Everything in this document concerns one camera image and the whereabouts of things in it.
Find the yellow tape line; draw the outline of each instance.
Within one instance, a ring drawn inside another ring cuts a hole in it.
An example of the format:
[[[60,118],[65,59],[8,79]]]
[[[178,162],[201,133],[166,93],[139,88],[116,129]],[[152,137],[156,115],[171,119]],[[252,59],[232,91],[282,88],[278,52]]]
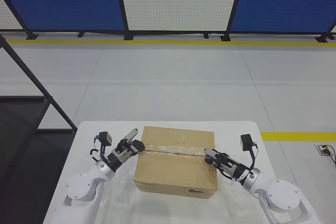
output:
[[[262,42],[262,41],[194,41],[194,40],[7,40],[10,44],[82,44],[82,45],[241,45],[241,46],[322,46],[336,43]]]
[[[336,132],[261,132],[264,141],[336,142]]]

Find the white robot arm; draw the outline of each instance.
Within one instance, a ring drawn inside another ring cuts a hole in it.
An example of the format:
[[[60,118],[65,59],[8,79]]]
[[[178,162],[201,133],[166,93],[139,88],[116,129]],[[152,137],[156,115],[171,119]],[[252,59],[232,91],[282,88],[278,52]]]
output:
[[[272,211],[286,213],[299,207],[301,214],[295,220],[283,224],[321,224],[316,212],[303,192],[285,180],[271,180],[263,172],[254,168],[255,156],[252,147],[257,147],[249,134],[241,136],[243,151],[249,151],[253,163],[248,168],[235,161],[226,153],[205,149],[206,163],[215,166],[220,173],[232,181],[238,181],[251,195],[258,194],[260,205],[270,224],[279,222]]]
[[[94,223],[99,210],[104,182],[110,181],[116,170],[130,157],[144,150],[144,144],[133,140],[138,130],[127,134],[106,157],[105,147],[111,146],[112,138],[108,132],[100,132],[95,140],[101,142],[100,157],[91,170],[71,177],[66,186],[66,195],[55,208],[51,224],[88,224]],[[85,206],[74,206],[73,201],[88,202]]]

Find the power outlet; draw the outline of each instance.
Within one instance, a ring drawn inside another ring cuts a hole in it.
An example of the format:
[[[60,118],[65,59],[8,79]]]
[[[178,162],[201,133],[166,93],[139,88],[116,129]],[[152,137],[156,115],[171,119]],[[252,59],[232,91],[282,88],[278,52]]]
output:
[[[325,145],[325,144],[320,144],[320,143],[315,143],[315,147],[317,151],[319,152],[320,156],[329,156],[327,153],[325,153],[323,150],[327,149],[331,152],[331,150]]]

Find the cardboard box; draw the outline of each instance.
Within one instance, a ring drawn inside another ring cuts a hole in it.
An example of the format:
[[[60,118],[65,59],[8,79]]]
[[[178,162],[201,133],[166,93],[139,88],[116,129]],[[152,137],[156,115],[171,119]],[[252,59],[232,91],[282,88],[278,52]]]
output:
[[[142,142],[134,174],[140,191],[195,198],[217,191],[217,171],[204,162],[204,149],[215,148],[213,132],[144,127]]]

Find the white floor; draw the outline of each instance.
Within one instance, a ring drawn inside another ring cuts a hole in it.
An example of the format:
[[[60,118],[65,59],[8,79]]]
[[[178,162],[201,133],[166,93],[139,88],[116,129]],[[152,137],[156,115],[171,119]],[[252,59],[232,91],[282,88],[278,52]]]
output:
[[[76,125],[85,120],[251,120],[261,131],[336,132],[336,48],[13,47]],[[40,95],[3,50],[0,95]],[[68,126],[50,109],[41,127]],[[336,142],[330,144],[336,149]],[[265,145],[277,177],[296,183],[320,218],[336,224],[336,173],[329,158],[318,155],[314,142]]]

